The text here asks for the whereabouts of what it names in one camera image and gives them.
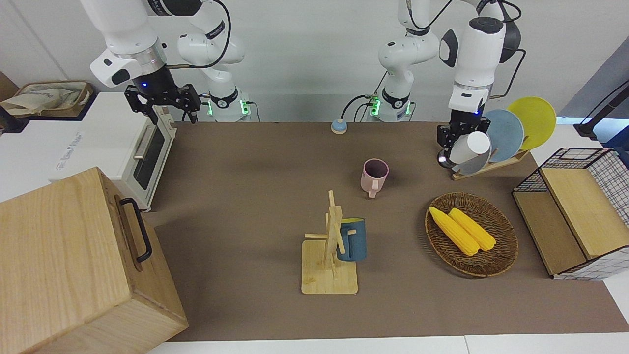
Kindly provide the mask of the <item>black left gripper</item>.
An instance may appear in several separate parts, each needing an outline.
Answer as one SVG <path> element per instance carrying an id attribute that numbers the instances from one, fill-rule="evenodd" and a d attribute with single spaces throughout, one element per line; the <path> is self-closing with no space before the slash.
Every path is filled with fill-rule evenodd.
<path id="1" fill-rule="evenodd" d="M 474 112 L 451 110 L 449 123 L 437 126 L 438 144 L 444 149 L 451 149 L 453 146 L 453 134 L 470 134 L 478 131 L 487 135 L 490 119 L 482 114 L 482 109 Z"/>

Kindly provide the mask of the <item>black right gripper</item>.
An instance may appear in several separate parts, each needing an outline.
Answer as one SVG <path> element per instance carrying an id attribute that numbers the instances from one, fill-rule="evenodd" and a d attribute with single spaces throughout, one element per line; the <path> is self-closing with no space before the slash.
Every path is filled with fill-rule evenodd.
<path id="1" fill-rule="evenodd" d="M 186 111 L 191 123 L 198 121 L 201 100 L 191 84 L 178 87 L 173 76 L 166 67 L 153 73 L 132 79 L 124 91 L 128 104 L 133 112 L 146 113 L 153 125 L 157 125 L 159 115 L 154 106 L 173 106 Z"/>

